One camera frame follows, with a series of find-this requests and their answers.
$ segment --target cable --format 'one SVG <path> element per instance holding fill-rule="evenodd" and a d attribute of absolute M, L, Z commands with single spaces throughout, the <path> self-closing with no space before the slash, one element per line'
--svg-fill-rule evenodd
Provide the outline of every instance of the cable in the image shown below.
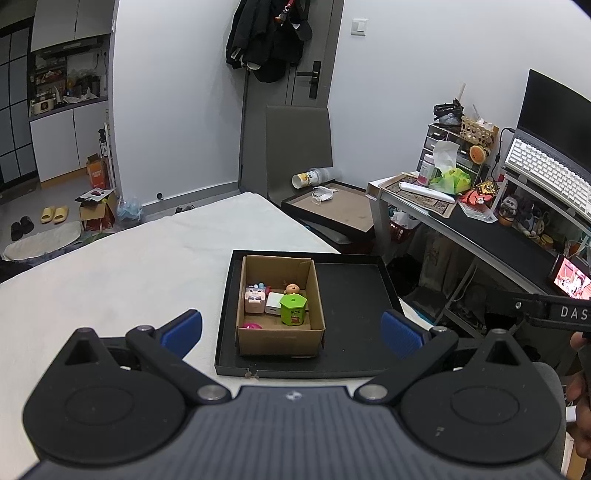
<path fill-rule="evenodd" d="M 509 132 L 515 135 L 514 128 L 505 127 L 503 130 L 501 130 L 501 134 L 499 135 L 499 153 L 496 154 L 495 165 L 491 168 L 491 177 L 495 174 L 495 168 L 499 164 L 499 160 L 501 159 L 501 147 L 503 146 L 503 133 L 505 132 L 505 130 L 508 130 Z"/>

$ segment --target toy figurine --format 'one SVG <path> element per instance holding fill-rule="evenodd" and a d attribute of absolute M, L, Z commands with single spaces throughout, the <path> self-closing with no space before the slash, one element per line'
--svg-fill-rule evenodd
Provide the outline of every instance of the toy figurine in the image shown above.
<path fill-rule="evenodd" d="M 493 181 L 487 180 L 474 185 L 472 190 L 468 190 L 461 196 L 460 201 L 468 205 L 484 205 L 490 202 L 496 195 L 496 185 Z"/>
<path fill-rule="evenodd" d="M 290 283 L 288 286 L 285 287 L 285 293 L 286 295 L 292 295 L 294 293 L 299 293 L 300 292 L 300 288 L 295 284 L 295 283 Z"/>
<path fill-rule="evenodd" d="M 505 226 L 511 226 L 513 220 L 515 220 L 515 214 L 519 204 L 513 197 L 506 197 L 499 207 L 499 213 L 496 216 L 499 219 L 499 223 Z"/>
<path fill-rule="evenodd" d="M 534 202 L 526 198 L 519 204 L 519 209 L 515 217 L 515 227 L 526 237 L 532 237 L 534 233 Z"/>
<path fill-rule="evenodd" d="M 264 287 L 250 285 L 244 292 L 244 311 L 246 313 L 265 313 L 265 298 L 267 294 Z"/>

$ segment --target door handle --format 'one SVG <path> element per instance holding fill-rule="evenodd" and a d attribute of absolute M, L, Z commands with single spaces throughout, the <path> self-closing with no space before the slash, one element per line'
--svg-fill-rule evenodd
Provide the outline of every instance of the door handle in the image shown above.
<path fill-rule="evenodd" d="M 321 61 L 315 61 L 312 65 L 311 72 L 297 72 L 297 77 L 311 77 L 310 79 L 310 98 L 316 100 L 318 97 L 318 84 L 320 83 L 320 67 L 322 66 Z"/>

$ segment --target door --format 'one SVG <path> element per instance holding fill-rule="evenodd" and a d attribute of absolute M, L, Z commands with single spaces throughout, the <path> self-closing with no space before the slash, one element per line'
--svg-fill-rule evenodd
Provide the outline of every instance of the door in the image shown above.
<path fill-rule="evenodd" d="M 239 174 L 239 185 L 243 192 L 267 196 L 265 155 L 267 105 L 319 108 L 328 106 L 343 3 L 344 0 L 310 0 L 308 22 L 312 28 L 313 37 L 304 45 L 300 64 L 290 68 L 279 82 L 261 83 L 252 73 L 246 75 Z M 306 72 L 312 72 L 314 62 L 320 62 L 316 95 L 313 92 L 314 87 L 310 85 L 311 76 L 302 76 Z"/>
<path fill-rule="evenodd" d="M 86 166 L 86 159 L 91 155 L 100 155 L 99 130 L 105 127 L 108 108 L 107 101 L 74 108 L 74 130 L 80 168 Z"/>
<path fill-rule="evenodd" d="M 78 0 L 37 0 L 31 51 L 74 40 L 77 15 Z"/>
<path fill-rule="evenodd" d="M 115 0 L 80 0 L 76 39 L 110 34 L 114 9 Z"/>
<path fill-rule="evenodd" d="M 32 121 L 31 135 L 41 181 L 80 168 L 73 110 L 53 113 Z"/>

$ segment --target plastic bag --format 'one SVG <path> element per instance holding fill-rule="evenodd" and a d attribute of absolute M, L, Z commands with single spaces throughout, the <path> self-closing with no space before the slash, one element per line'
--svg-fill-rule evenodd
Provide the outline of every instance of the plastic bag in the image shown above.
<path fill-rule="evenodd" d="M 131 227 L 139 225 L 144 218 L 144 210 L 142 204 L 137 198 L 124 200 L 123 197 L 119 199 L 117 204 L 117 219 L 124 227 Z"/>
<path fill-rule="evenodd" d="M 460 168 L 452 168 L 443 173 L 441 177 L 432 179 L 431 183 L 429 183 L 429 188 L 449 195 L 455 195 L 456 193 L 462 193 L 468 190 L 471 184 L 472 179 L 470 175 Z"/>

